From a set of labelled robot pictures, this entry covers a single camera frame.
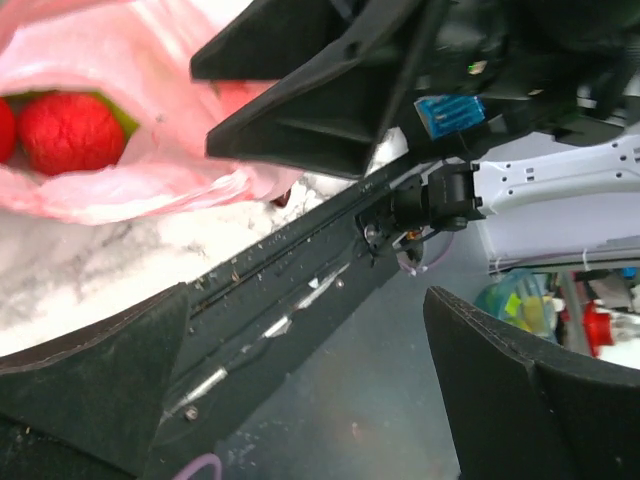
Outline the red fake fruit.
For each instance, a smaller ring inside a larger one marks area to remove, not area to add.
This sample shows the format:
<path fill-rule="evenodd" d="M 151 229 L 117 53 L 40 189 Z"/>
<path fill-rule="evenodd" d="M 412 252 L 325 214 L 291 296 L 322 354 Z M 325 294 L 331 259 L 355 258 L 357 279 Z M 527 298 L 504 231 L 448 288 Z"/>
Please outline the red fake fruit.
<path fill-rule="evenodd" d="M 94 94 L 52 92 L 26 104 L 17 136 L 32 170 L 58 176 L 116 164 L 127 136 L 107 104 Z"/>
<path fill-rule="evenodd" d="M 0 98 L 0 162 L 12 157 L 17 143 L 16 118 L 4 98 Z"/>

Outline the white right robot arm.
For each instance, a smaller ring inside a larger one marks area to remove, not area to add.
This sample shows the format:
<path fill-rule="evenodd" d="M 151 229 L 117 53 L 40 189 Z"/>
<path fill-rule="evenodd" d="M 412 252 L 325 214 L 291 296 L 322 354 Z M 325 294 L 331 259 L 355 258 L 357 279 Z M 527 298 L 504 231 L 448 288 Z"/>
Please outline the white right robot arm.
<path fill-rule="evenodd" d="M 356 215 L 411 247 L 521 205 L 639 186 L 635 1 L 255 1 L 191 59 L 269 88 L 211 130 L 211 157 L 361 178 L 385 134 L 437 160 Z"/>

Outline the black mounting bar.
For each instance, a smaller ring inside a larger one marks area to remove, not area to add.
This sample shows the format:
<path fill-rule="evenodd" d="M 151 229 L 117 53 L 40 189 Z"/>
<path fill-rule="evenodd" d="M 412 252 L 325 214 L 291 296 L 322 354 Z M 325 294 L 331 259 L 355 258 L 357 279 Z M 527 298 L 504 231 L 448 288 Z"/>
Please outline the black mounting bar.
<path fill-rule="evenodd" d="M 190 310 L 144 477 L 200 469 L 412 249 L 463 228 L 475 166 L 403 158 L 190 284 Z"/>

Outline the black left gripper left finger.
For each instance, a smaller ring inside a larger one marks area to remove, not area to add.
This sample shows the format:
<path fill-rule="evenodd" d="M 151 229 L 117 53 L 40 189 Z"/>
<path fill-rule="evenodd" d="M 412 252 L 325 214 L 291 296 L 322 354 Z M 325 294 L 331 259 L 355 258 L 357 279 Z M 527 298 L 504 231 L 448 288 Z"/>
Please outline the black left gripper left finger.
<path fill-rule="evenodd" d="M 178 284 L 2 357 L 2 478 L 141 477 L 188 316 Z"/>

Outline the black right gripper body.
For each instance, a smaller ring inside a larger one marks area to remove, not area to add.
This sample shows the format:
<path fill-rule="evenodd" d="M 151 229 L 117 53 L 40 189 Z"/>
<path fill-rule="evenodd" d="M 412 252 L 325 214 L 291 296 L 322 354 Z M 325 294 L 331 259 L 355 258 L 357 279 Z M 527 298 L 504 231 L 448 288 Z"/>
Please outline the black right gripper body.
<path fill-rule="evenodd" d="M 639 121 L 635 1 L 373 1 L 381 115 L 417 147 L 475 158 L 539 131 L 571 146 Z"/>

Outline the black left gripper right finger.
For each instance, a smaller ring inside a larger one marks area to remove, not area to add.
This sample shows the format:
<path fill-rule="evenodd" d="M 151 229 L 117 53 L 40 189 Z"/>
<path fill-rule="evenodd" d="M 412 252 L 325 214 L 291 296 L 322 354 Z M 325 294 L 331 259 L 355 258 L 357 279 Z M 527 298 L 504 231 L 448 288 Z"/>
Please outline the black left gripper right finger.
<path fill-rule="evenodd" d="M 639 373 L 501 322 L 441 287 L 424 322 L 464 479 L 636 479 Z"/>

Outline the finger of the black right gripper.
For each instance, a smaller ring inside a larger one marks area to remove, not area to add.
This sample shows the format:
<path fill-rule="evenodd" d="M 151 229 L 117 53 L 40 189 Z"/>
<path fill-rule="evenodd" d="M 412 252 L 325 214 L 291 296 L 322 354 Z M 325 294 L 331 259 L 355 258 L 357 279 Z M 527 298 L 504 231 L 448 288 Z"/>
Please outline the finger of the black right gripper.
<path fill-rule="evenodd" d="M 206 152 L 360 178 L 414 78 L 406 60 L 313 59 L 211 130 Z"/>
<path fill-rule="evenodd" d="M 191 77 L 279 80 L 365 16 L 358 36 L 341 43 L 338 58 L 350 60 L 364 38 L 374 38 L 384 25 L 403 20 L 414 9 L 413 1 L 253 1 L 191 57 Z"/>

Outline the pink plastic bag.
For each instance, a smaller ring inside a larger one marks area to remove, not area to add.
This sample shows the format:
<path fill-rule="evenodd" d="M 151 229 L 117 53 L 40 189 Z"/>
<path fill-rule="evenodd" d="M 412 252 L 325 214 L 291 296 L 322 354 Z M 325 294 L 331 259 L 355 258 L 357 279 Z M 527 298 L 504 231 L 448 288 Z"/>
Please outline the pink plastic bag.
<path fill-rule="evenodd" d="M 119 162 L 45 178 L 1 170 L 5 210 L 100 225 L 242 201 L 270 201 L 300 172 L 205 155 L 207 133 L 267 89 L 195 82 L 192 55 L 242 1 L 5 1 L 1 91 L 103 94 L 137 125 Z"/>

